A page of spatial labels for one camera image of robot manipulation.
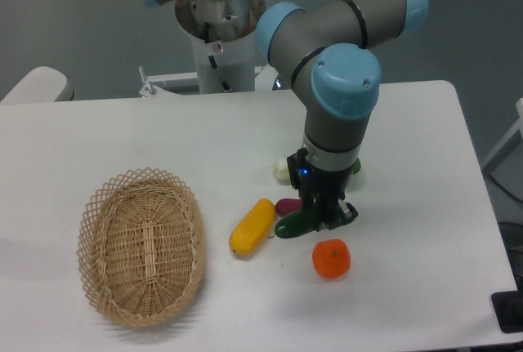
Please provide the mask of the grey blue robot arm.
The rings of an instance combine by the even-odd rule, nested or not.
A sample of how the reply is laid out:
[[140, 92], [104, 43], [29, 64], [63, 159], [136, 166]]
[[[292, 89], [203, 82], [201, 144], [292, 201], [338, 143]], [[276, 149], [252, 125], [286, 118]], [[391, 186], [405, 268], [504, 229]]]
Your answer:
[[275, 226], [280, 238], [350, 224], [345, 190], [378, 102], [382, 70], [371, 47], [420, 27], [429, 0], [332, 0], [308, 12], [264, 0], [143, 0], [175, 5], [192, 37], [201, 93], [251, 91], [262, 53], [306, 108], [301, 148], [287, 159], [300, 210]]

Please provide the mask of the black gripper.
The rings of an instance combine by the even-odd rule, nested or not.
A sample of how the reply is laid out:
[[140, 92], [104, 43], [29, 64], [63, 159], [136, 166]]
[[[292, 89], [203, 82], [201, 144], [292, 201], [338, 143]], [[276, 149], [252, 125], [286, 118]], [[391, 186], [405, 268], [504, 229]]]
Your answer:
[[291, 186], [298, 191], [302, 201], [306, 229], [320, 231], [318, 210], [329, 210], [325, 217], [325, 226], [329, 230], [349, 225], [359, 215], [352, 204], [343, 200], [356, 160], [335, 170], [318, 167], [311, 160], [312, 153], [305, 147], [287, 157]]

